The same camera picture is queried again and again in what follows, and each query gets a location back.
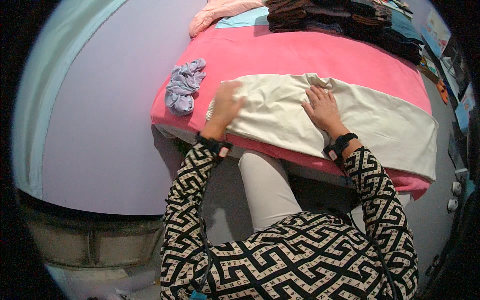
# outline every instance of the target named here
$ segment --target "hand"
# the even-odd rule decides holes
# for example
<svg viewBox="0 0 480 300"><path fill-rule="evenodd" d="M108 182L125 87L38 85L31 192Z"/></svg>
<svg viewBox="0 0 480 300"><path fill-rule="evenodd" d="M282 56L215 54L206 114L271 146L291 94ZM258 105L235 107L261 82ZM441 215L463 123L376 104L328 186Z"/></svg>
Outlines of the hand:
<svg viewBox="0 0 480 300"><path fill-rule="evenodd" d="M314 85L305 92L310 98L310 103L302 102L301 105L318 128L326 131L334 140L349 132L340 120L332 92L327 93L321 87L317 88Z"/></svg>
<svg viewBox="0 0 480 300"><path fill-rule="evenodd" d="M201 136L216 140L223 136L225 129L235 119L246 101L245 97L236 102L233 100L233 94L241 85L242 83L235 81L224 82L220 85L215 94L212 117L200 132Z"/></svg>

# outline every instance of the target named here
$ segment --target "pink jacket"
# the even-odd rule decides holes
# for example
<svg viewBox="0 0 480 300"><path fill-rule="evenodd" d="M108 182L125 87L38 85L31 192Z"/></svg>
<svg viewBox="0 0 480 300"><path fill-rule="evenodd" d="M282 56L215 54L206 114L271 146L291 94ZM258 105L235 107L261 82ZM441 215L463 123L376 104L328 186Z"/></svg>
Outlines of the pink jacket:
<svg viewBox="0 0 480 300"><path fill-rule="evenodd" d="M232 17L260 6L263 6L262 0L210 0L190 23L190 36L197 36L218 18Z"/></svg>

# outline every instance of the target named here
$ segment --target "black and white patterned top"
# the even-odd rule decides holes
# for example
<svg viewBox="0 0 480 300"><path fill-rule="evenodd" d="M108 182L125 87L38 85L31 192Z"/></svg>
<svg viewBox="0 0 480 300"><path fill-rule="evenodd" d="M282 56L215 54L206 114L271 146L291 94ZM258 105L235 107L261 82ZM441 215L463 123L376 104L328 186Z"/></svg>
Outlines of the black and white patterned top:
<svg viewBox="0 0 480 300"><path fill-rule="evenodd" d="M173 181L164 215L162 299L188 299L207 268L197 205L216 157L202 144L188 152ZM375 239L399 299L417 290L417 254L398 193L366 148L345 162L362 200L367 235ZM208 299L391 299L385 271L371 243L341 218L301 212L247 240L213 247L202 293Z"/></svg>

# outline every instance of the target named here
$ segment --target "white pants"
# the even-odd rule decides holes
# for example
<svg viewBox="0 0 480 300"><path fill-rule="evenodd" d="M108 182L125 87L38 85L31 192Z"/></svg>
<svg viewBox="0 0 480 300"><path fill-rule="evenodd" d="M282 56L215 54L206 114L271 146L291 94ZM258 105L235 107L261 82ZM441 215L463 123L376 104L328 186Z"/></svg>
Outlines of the white pants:
<svg viewBox="0 0 480 300"><path fill-rule="evenodd" d="M302 211L278 159L246 150L240 158L239 168L255 232ZM400 195L400 202L405 207L410 202L410 194ZM352 217L358 228L365 232L361 205L352 210Z"/></svg>

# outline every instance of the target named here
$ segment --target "black wrist strap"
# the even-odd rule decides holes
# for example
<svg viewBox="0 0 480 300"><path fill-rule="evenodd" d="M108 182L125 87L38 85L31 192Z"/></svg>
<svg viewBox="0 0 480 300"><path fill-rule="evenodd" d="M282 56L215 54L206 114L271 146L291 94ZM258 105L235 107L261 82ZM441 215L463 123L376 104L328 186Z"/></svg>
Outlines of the black wrist strap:
<svg viewBox="0 0 480 300"><path fill-rule="evenodd" d="M333 145L333 148L335 149L335 152L338 155L338 157L340 158L342 157L343 150L345 150L345 148L348 147L350 140L358 139L358 138L359 137L356 134L351 132L337 137L335 144Z"/></svg>
<svg viewBox="0 0 480 300"><path fill-rule="evenodd" d="M200 135L200 132L195 136L197 143L201 143L210 152L217 155L218 160L223 160L227 154L232 150L233 144L229 142L219 142L215 139L206 139Z"/></svg>
<svg viewBox="0 0 480 300"><path fill-rule="evenodd" d="M345 135L341 135L339 136L336 141L335 141L335 144L333 145L328 145L324 151L325 151L325 154L327 154L331 160L333 160L337 166L340 166L342 164L342 161L343 161L343 155L342 155L342 152L343 150L345 150L345 148L348 147L348 144L350 142L350 140L352 139L358 139L358 136L354 133L347 133Z"/></svg>

